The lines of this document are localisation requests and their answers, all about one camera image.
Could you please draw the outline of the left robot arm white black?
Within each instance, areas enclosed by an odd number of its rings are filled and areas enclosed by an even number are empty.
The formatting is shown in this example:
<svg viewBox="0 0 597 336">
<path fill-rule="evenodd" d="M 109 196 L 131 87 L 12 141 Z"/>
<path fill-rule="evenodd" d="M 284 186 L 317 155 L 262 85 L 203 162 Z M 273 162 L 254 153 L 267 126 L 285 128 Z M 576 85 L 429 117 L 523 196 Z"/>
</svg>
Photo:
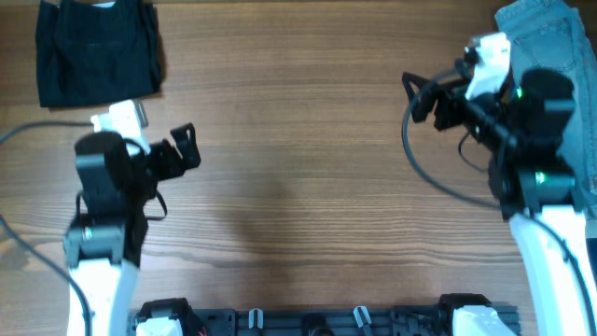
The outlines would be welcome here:
<svg viewBox="0 0 597 336">
<path fill-rule="evenodd" d="M 187 123 L 131 155 L 137 143 L 115 131 L 90 133 L 75 145 L 82 190 L 63 239 L 70 286 L 70 335 L 124 335 L 148 229 L 146 203 L 162 180 L 198 167 L 195 128 Z"/>
</svg>

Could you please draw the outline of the light blue denim shorts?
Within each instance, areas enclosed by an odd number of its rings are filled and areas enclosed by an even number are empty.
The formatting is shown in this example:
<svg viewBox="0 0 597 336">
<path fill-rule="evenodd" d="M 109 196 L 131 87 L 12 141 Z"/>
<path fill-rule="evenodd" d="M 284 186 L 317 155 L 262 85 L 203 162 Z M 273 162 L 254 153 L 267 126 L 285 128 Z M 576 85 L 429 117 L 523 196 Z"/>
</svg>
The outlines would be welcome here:
<svg viewBox="0 0 597 336">
<path fill-rule="evenodd" d="M 576 110 L 559 153 L 578 175 L 596 214 L 596 58 L 578 9 L 562 0 L 520 0 L 497 10 L 497 28 L 511 42 L 515 82 L 532 68 L 548 68 L 574 83 Z"/>
</svg>

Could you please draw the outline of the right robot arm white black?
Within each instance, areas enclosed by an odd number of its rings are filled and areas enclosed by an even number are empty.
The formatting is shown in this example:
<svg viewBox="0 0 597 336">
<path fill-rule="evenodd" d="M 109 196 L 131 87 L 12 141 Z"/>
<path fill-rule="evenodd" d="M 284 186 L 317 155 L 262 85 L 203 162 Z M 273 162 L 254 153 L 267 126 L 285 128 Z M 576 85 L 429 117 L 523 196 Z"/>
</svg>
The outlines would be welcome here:
<svg viewBox="0 0 597 336">
<path fill-rule="evenodd" d="M 573 169 L 558 154 L 563 129 L 575 109 L 572 81 L 547 69 L 524 73 L 514 96 L 500 87 L 468 98 L 476 74 L 452 70 L 433 79 L 404 73 L 409 99 L 401 136 L 417 174 L 456 199 L 498 210 L 508 222 L 531 289 L 542 335 L 593 335 L 596 283 L 586 238 L 586 198 Z M 492 153 L 487 174 L 495 203 L 441 185 L 416 161 L 410 121 L 429 113 L 443 131 L 467 128 Z"/>
</svg>

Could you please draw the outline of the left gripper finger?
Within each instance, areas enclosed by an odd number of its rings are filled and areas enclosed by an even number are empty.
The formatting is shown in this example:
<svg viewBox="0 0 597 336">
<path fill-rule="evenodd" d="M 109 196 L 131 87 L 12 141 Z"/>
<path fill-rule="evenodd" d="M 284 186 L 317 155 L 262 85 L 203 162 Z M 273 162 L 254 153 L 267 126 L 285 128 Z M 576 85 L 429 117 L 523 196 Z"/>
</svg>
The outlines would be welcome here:
<svg viewBox="0 0 597 336">
<path fill-rule="evenodd" d="M 197 144 L 193 140 L 189 140 L 187 142 L 185 159 L 187 169 L 198 168 L 201 164 L 201 155 L 198 150 Z"/>
<path fill-rule="evenodd" d="M 192 123 L 171 129 L 171 136 L 181 154 L 196 153 L 196 134 Z"/>
</svg>

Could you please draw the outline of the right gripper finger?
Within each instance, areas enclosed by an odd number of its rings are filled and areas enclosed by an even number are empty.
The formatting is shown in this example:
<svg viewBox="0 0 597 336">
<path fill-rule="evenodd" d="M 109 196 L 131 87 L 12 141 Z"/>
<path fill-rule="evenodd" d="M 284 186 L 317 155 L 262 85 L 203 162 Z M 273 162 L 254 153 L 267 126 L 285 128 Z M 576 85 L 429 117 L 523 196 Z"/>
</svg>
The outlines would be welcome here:
<svg viewBox="0 0 597 336">
<path fill-rule="evenodd" d="M 433 110 L 438 93 L 436 91 L 419 91 L 411 101 L 411 118 L 415 123 L 423 122 Z"/>
<path fill-rule="evenodd" d="M 430 82 L 432 82 L 432 79 L 420 77 L 409 72 L 404 72 L 402 75 L 402 84 L 410 101 L 415 99 L 416 96 L 419 96 L 421 100 L 435 100 L 437 93 L 434 86 L 423 92 L 423 88 Z"/>
</svg>

